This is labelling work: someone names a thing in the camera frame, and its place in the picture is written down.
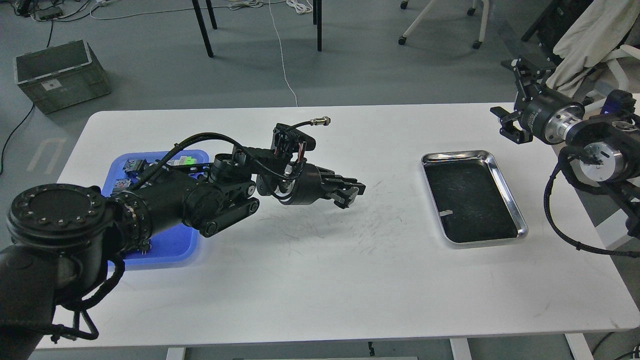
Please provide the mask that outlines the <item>black robot arm image left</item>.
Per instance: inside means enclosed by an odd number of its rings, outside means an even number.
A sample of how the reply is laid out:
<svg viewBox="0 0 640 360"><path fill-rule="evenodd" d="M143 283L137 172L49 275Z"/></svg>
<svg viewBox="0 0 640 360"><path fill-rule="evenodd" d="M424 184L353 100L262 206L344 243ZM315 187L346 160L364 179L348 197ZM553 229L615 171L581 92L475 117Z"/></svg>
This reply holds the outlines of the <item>black robot arm image left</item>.
<svg viewBox="0 0 640 360"><path fill-rule="evenodd" d="M308 162L316 142L300 127L277 123L269 148L197 133L108 197L67 183L19 193L1 251L1 358L27 360L45 336L95 340L88 310L119 284L124 255L148 251L153 235L177 224L212 237L256 213L254 193L282 205L350 207L365 185Z"/></svg>

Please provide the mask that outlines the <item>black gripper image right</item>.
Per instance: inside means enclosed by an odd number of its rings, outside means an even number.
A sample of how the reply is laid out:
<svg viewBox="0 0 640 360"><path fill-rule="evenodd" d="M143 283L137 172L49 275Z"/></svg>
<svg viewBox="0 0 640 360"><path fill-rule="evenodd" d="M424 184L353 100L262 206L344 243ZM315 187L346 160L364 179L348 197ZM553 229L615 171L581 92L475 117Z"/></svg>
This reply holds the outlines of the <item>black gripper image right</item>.
<svg viewBox="0 0 640 360"><path fill-rule="evenodd" d="M533 137L548 145L564 142L569 129L583 120L585 107L547 86L556 65L541 55L521 55L501 61L501 66L514 76L518 92L514 112L490 107L498 117L500 135L515 144L532 142Z"/></svg>

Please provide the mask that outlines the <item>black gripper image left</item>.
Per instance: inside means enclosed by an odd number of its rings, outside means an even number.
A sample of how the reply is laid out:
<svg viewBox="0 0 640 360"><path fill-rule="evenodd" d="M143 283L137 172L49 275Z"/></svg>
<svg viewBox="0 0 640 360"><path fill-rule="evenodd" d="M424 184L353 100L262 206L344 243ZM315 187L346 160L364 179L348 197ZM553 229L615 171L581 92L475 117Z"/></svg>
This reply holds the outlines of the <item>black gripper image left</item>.
<svg viewBox="0 0 640 360"><path fill-rule="evenodd" d="M319 199L349 208L366 185L356 178L308 162L306 153L317 141L300 130L305 123L277 123L269 149L256 150L256 186L261 196L273 196L283 205L310 205Z"/></svg>

